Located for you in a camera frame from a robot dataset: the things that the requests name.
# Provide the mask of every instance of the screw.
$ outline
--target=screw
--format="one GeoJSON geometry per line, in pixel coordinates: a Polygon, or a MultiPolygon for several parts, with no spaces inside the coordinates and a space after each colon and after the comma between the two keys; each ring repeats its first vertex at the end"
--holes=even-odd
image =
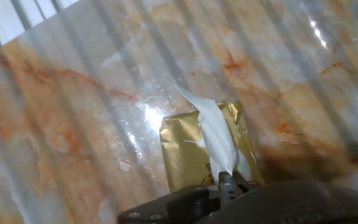
{"type": "Polygon", "coordinates": [[[139,217],[139,216],[140,216],[139,212],[132,212],[131,214],[129,214],[129,217],[131,217],[131,218],[136,218],[136,217],[139,217]]]}
{"type": "Polygon", "coordinates": [[[162,218],[162,215],[156,213],[156,214],[151,215],[150,218],[151,219],[160,219],[160,218],[162,218]]]}

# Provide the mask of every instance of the marble surface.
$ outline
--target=marble surface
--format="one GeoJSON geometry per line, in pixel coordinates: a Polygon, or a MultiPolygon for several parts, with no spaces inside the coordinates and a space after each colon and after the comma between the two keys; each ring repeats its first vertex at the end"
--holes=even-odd
{"type": "Polygon", "coordinates": [[[81,0],[0,48],[0,223],[167,194],[173,84],[241,100],[267,183],[358,190],[358,1],[81,0]]]}

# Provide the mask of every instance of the gold package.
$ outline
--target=gold package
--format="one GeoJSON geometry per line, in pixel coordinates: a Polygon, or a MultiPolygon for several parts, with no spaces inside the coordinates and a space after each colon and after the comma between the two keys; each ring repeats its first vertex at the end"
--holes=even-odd
{"type": "MultiPolygon", "coordinates": [[[[225,101],[218,104],[229,127],[234,147],[250,165],[251,180],[264,184],[254,159],[254,150],[247,130],[241,103],[225,101]]],[[[176,191],[189,185],[214,184],[209,156],[203,146],[198,110],[164,118],[160,129],[162,155],[170,190],[176,191]]]]}

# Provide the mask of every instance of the marble countertop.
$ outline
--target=marble countertop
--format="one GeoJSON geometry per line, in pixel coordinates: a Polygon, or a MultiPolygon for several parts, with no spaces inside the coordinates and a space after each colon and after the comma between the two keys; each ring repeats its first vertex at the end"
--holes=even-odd
{"type": "Polygon", "coordinates": [[[0,48],[0,223],[167,194],[174,84],[241,100],[266,183],[358,191],[358,1],[81,0],[0,48]]]}

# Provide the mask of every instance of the gold foil wrapper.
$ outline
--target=gold foil wrapper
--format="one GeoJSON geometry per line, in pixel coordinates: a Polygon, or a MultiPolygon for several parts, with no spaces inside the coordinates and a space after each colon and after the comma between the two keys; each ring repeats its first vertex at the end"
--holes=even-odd
{"type": "MultiPolygon", "coordinates": [[[[247,129],[242,105],[239,101],[218,104],[229,127],[234,147],[250,165],[251,179],[264,184],[255,160],[254,150],[247,129]]],[[[209,156],[203,145],[198,124],[198,110],[164,118],[160,139],[162,155],[170,190],[176,191],[189,185],[214,184],[209,156]]]]}

